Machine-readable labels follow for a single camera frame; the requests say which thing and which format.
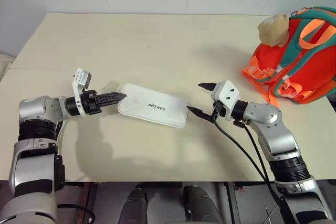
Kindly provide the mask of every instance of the black cable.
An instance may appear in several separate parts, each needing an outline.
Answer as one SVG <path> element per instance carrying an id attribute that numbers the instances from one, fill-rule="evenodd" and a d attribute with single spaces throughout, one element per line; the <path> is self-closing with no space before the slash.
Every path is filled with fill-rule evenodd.
<path id="1" fill-rule="evenodd" d="M 55 131 L 56 141 L 57 141 L 57 138 L 58 138 L 58 134 L 59 134 L 59 132 L 60 132 L 60 130 L 62 128 L 62 125 L 63 125 L 63 121 L 57 123 L 56 131 Z"/>
<path id="2" fill-rule="evenodd" d="M 80 206 L 80 205 L 76 205 L 76 204 L 58 204 L 57 208 L 76 208 L 76 209 L 80 209 L 83 210 L 84 212 L 88 213 L 91 216 L 91 221 L 89 222 L 89 224 L 93 224 L 95 219 L 96 219 L 96 215 L 93 211 L 91 211 L 90 209 Z"/>
<path id="3" fill-rule="evenodd" d="M 277 204 L 279 204 L 279 198 L 278 198 L 277 194 L 274 192 L 273 188 L 271 187 L 271 184 L 270 184 L 270 181 L 269 181 L 269 178 L 268 178 L 268 174 L 267 174 L 267 171 L 266 171 L 266 168 L 265 168 L 263 159 L 261 158 L 260 151 L 259 151 L 259 149 L 258 149 L 258 147 L 257 147 L 257 145 L 256 145 L 256 142 L 254 141 L 254 139 L 253 139 L 253 137 L 252 137 L 252 134 L 251 134 L 250 130 L 249 130 L 246 126 L 244 126 L 244 129 L 245 129 L 247 135 L 249 136 L 249 138 L 251 139 L 252 145 L 253 145 L 253 147 L 254 147 L 254 149 L 256 150 L 256 153 L 257 153 L 257 155 L 258 155 L 258 158 L 259 158 L 259 161 L 260 161 L 262 170 L 264 171 L 264 174 L 265 174 L 265 179 L 266 179 L 266 180 L 265 180 L 265 183 L 266 183 L 266 185 L 267 185 L 267 187 L 268 187 L 268 189 L 269 189 L 269 191 L 270 191 L 270 193 L 271 193 L 273 199 L 275 200 L 275 202 L 276 202 Z"/>
<path id="4" fill-rule="evenodd" d="M 258 173 L 260 174 L 260 176 L 263 178 L 263 180 L 266 182 L 266 178 L 265 176 L 262 174 L 261 170 L 259 169 L 259 167 L 257 166 L 257 164 L 254 162 L 254 160 L 251 158 L 251 156 L 246 152 L 246 150 L 240 145 L 238 144 L 238 142 L 232 137 L 230 136 L 227 132 L 225 132 L 217 123 L 216 121 L 216 115 L 212 115 L 212 121 L 214 122 L 214 124 L 216 125 L 216 127 L 220 130 L 220 132 L 222 132 L 225 136 L 227 136 L 235 145 L 237 145 L 237 147 L 247 156 L 247 158 L 251 161 L 251 163 L 253 164 L 253 166 L 255 167 L 255 169 L 258 171 Z"/>

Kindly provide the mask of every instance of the stuffed toy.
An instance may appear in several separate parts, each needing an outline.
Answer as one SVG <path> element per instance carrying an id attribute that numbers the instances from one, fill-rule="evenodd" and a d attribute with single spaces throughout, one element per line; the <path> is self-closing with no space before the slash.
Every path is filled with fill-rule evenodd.
<path id="1" fill-rule="evenodd" d="M 258 26 L 261 43 L 270 47 L 283 47 L 289 38 L 288 24 L 288 14 L 278 14 L 265 19 Z"/>

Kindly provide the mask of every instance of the red backpack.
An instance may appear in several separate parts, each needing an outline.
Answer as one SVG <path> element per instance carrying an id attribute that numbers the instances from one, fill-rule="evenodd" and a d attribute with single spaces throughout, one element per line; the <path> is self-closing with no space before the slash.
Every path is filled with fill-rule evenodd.
<path id="1" fill-rule="evenodd" d="M 285 46 L 261 43 L 242 74 L 276 106 L 276 97 L 307 104 L 336 92 L 336 9 L 294 12 Z"/>

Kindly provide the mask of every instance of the orange strap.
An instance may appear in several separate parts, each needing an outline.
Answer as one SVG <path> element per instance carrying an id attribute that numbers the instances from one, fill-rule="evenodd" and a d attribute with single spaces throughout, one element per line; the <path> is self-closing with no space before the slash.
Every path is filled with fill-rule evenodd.
<path id="1" fill-rule="evenodd" d="M 251 76 L 253 76 L 254 79 L 260 80 L 264 78 L 270 78 L 275 73 L 275 70 L 272 68 L 266 68 L 264 70 L 260 70 L 259 68 L 251 66 L 248 68 L 248 73 Z"/>
<path id="2" fill-rule="evenodd" d="M 279 104 L 277 102 L 277 98 L 275 95 L 271 92 L 271 90 L 268 88 L 267 85 L 257 83 L 255 79 L 251 76 L 249 73 L 249 67 L 245 68 L 242 72 L 242 74 L 253 84 L 253 86 L 256 88 L 256 90 L 261 94 L 261 96 L 265 99 L 266 102 L 279 107 Z"/>
<path id="3" fill-rule="evenodd" d="M 253 55 L 252 58 L 250 59 L 250 66 L 259 68 L 259 62 L 257 59 L 257 56 Z"/>
<path id="4" fill-rule="evenodd" d="M 291 82 L 289 79 L 285 80 L 278 89 L 278 93 L 282 97 L 296 98 L 296 101 L 301 101 L 310 96 L 314 91 L 302 91 L 302 86 L 298 83 Z"/>
<path id="5" fill-rule="evenodd" d="M 322 25 L 325 21 L 321 19 L 313 19 L 311 22 L 309 22 L 305 28 L 302 30 L 299 38 L 299 45 L 303 49 L 312 49 L 314 47 L 317 47 L 323 43 L 325 43 L 328 39 L 330 39 L 335 33 L 336 33 L 336 27 L 330 25 L 324 33 L 321 35 L 319 40 L 315 44 L 311 44 L 309 42 L 306 42 L 303 38 L 310 34 L 312 31 L 314 31 L 316 28 L 318 28 L 320 25 Z"/>

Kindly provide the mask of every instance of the teal backpack strap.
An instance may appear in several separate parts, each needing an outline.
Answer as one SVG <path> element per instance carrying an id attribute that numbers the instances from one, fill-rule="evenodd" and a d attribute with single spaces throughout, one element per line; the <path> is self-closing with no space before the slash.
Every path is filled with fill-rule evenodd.
<path id="1" fill-rule="evenodd" d="M 321 19 L 327 21 L 330 25 L 336 26 L 336 16 L 333 16 L 331 13 L 336 14 L 336 9 L 331 8 L 331 7 L 313 7 L 311 9 L 308 9 L 307 11 L 299 14 L 293 13 L 293 15 L 290 17 L 290 19 L 296 19 L 296 18 L 301 18 L 301 19 Z"/>
<path id="2" fill-rule="evenodd" d="M 308 25 L 309 22 L 311 22 L 312 19 L 303 19 L 301 20 L 298 28 L 296 29 L 295 33 L 290 39 L 290 42 L 285 50 L 285 53 L 281 59 L 281 62 L 279 65 L 282 68 L 285 68 L 292 62 L 294 62 L 298 56 L 300 55 L 302 48 L 299 45 L 299 37 L 302 32 L 302 30 L 305 28 L 306 25 Z"/>

